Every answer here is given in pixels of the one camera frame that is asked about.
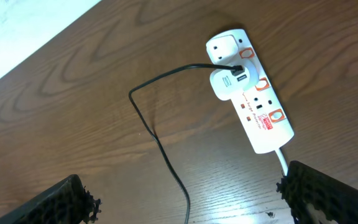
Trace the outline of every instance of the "white power cord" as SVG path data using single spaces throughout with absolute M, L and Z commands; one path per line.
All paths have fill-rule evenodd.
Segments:
M 275 150 L 277 156 L 278 156 L 278 160 L 280 161 L 281 163 L 281 167 L 283 168 L 283 173 L 284 175 L 287 175 L 288 174 L 288 165 L 287 165 L 287 162 L 284 158 L 284 155 L 283 153 L 281 152 L 281 149 L 278 148 Z

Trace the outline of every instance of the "white plug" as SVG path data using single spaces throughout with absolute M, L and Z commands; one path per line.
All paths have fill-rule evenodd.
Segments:
M 246 32 L 223 32 L 209 40 L 206 48 L 214 64 L 246 68 L 234 75 L 215 70 L 210 76 L 212 88 L 219 99 L 232 100 L 256 153 L 278 152 L 294 132 Z M 247 78 L 238 80 L 243 74 Z

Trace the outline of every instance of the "wooden table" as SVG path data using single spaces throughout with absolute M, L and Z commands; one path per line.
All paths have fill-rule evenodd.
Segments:
M 0 80 L 0 216 L 79 174 L 103 201 L 98 223 L 182 223 L 185 199 L 127 93 L 208 63 L 206 41 L 237 27 L 292 122 L 288 160 L 358 189 L 358 1 L 103 1 Z M 190 223 L 291 223 L 276 155 L 253 152 L 210 72 L 134 95 L 189 190 Z

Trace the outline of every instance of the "surge protector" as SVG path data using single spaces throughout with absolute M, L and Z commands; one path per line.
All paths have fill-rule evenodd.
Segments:
M 219 99 L 232 101 L 256 153 L 277 151 L 294 132 L 246 32 L 218 34 L 206 43 L 206 50 L 214 64 L 244 67 L 238 74 L 213 71 L 212 88 Z

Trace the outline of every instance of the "black cable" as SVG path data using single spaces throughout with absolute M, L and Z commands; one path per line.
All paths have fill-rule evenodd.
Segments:
M 241 65 L 236 65 L 236 66 L 225 66 L 225 65 L 212 65 L 212 64 L 203 64 L 203 63 L 196 63 L 196 64 L 189 64 L 189 65 L 185 65 L 179 68 L 176 68 L 174 70 L 171 70 L 169 72 L 165 72 L 135 88 L 133 88 L 131 91 L 129 91 L 128 97 L 129 100 L 131 101 L 132 105 L 134 106 L 136 113 L 139 115 L 140 119 L 142 120 L 146 130 L 149 132 L 149 134 L 153 137 L 154 141 L 157 143 L 158 148 L 160 148 L 162 157 L 164 158 L 165 163 L 167 164 L 167 167 L 169 169 L 169 171 L 171 172 L 173 178 L 175 178 L 176 182 L 178 183 L 178 185 L 180 186 L 181 190 L 183 191 L 183 194 L 185 195 L 186 198 L 186 203 L 187 203 L 187 209 L 186 209 L 186 218 L 185 218 L 185 224 L 187 224 L 189 222 L 189 216 L 190 216 L 190 197 L 189 197 L 189 193 L 186 190 L 185 185 L 183 185 L 182 181 L 180 180 L 178 174 L 175 172 L 174 168 L 171 165 L 171 162 L 168 159 L 167 154 L 164 151 L 164 148 L 161 145 L 160 140 L 158 139 L 157 135 L 155 135 L 149 128 L 149 126 L 147 125 L 146 121 L 144 120 L 142 113 L 140 112 L 140 110 L 138 109 L 138 107 L 135 104 L 135 101 L 132 99 L 132 94 L 133 92 L 135 92 L 136 90 L 143 88 L 145 86 L 147 86 L 148 84 L 151 84 L 163 77 L 167 77 L 169 75 L 172 75 L 174 73 L 177 72 L 181 72 L 183 70 L 187 70 L 187 69 L 192 69 L 192 68 L 216 68 L 216 69 L 223 69 L 223 70 L 232 70 L 233 72 L 237 72 L 237 71 L 241 71 L 242 70 L 242 66 Z

